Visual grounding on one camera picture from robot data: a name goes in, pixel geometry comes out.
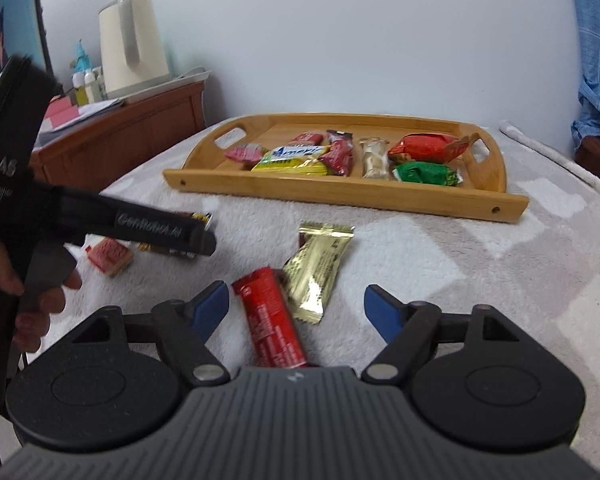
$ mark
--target snack wrapper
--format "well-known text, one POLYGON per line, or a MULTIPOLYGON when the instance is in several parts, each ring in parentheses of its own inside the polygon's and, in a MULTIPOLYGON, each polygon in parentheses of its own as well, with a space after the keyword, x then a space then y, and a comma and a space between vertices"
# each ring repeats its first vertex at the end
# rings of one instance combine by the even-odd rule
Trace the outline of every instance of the snack wrapper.
POLYGON ((86 246, 87 259, 103 274, 113 277, 131 263, 134 254, 128 247, 113 238, 104 238, 95 246, 86 246))
POLYGON ((275 271, 263 267, 237 280, 232 287, 242 298, 260 366, 306 366, 304 350, 286 308, 275 271))
POLYGON ((317 146, 323 139, 323 132, 305 132, 291 139, 287 146, 317 146))
POLYGON ((389 180, 388 142, 373 137, 360 139, 362 145, 363 178, 389 180))
POLYGON ((326 175, 327 167, 318 158, 327 151, 328 146, 280 146, 267 153, 251 171, 326 175))
POLYGON ((286 293, 296 319, 319 323, 329 303, 340 260, 353 227, 303 222, 300 250, 283 267, 286 293))
POLYGON ((327 130, 327 140, 331 149, 318 160, 324 162, 331 173, 349 176, 353 167, 353 135, 347 132, 327 130))
POLYGON ((389 150, 389 158, 396 164, 412 160, 446 164, 462 155, 479 138, 479 134, 471 134, 461 139, 438 133, 411 134, 404 136, 389 150))
MULTIPOLYGON (((213 215, 211 213, 190 213, 185 211, 178 211, 177 214, 180 216, 190 216, 191 218, 194 218, 196 220, 203 221, 205 223, 205 230, 209 229, 209 227, 211 226, 211 220, 213 218, 213 215)), ((191 260, 197 256, 196 253, 190 253, 188 251, 179 251, 177 249, 167 249, 157 245, 147 244, 145 242, 140 242, 138 244, 138 250, 148 251, 150 253, 168 254, 169 256, 179 256, 181 258, 189 258, 191 260)))
POLYGON ((462 182, 457 171, 432 162, 407 162, 394 169, 394 176, 402 182, 457 186, 462 182))
POLYGON ((267 153, 267 150, 260 144, 238 144, 227 152, 224 152, 224 157, 234 162, 241 162, 248 168, 252 168, 262 160, 265 153, 267 153))

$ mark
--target hand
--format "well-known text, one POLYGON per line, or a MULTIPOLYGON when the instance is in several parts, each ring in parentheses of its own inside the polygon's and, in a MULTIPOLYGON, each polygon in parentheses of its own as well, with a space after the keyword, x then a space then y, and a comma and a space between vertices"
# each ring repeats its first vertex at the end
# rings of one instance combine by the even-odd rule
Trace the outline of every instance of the hand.
MULTIPOLYGON (((64 282, 64 286, 79 289, 82 280, 78 271, 74 269, 64 282)), ((24 294, 24 285, 18 273, 11 267, 9 254, 0 242, 0 290, 14 296, 24 294)), ((36 352, 40 348, 40 338, 49 332, 51 324, 50 314, 59 314, 64 310, 64 292, 62 288, 50 288, 38 298, 39 310, 23 312, 16 317, 16 331, 13 342, 25 352, 36 352)))

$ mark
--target red snack bar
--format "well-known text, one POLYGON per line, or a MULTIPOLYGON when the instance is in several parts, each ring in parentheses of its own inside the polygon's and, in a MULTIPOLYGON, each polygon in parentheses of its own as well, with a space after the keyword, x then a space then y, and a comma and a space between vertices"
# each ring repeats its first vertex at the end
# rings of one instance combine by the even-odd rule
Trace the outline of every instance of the red snack bar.
POLYGON ((237 280, 232 287, 242 298, 260 366, 306 366, 304 350, 274 270, 271 267, 258 269, 237 280))
POLYGON ((228 152, 224 152, 224 156, 229 160, 242 162, 246 166, 255 166, 262 160, 266 152, 267 150, 259 144, 238 144, 228 152))
POLYGON ((107 276, 115 276, 134 258, 129 248, 113 238, 104 238, 95 247, 87 246, 84 250, 91 264, 107 276))
POLYGON ((327 139, 331 149, 318 157, 331 173, 339 176, 349 176, 353 166, 353 135, 346 132, 327 130, 327 139))
POLYGON ((291 139, 287 146, 318 146, 324 139, 324 134, 320 132, 305 132, 291 139))
POLYGON ((476 139, 477 134, 461 139, 447 134, 411 134, 389 150, 389 158, 396 164, 412 160, 446 164, 462 155, 476 139))

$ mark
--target green wrapper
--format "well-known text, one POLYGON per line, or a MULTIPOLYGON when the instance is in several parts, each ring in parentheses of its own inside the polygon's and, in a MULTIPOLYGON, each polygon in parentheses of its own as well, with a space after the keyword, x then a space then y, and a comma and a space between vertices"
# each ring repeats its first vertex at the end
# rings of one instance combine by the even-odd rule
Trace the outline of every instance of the green wrapper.
POLYGON ((407 162, 394 169, 394 176, 402 182, 435 184, 437 186, 457 186, 462 179, 457 171, 443 164, 432 162, 407 162))

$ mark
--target white wall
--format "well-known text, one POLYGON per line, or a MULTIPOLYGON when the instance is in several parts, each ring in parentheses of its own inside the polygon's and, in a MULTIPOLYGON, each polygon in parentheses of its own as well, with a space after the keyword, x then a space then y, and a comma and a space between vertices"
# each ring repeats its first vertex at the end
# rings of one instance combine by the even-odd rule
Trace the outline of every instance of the white wall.
MULTIPOLYGON (((100 6, 42 0, 56 72, 100 6)), ((580 61, 573 0, 154 0, 175 72, 214 71, 208 121, 278 111, 512 120, 570 152, 580 61)))

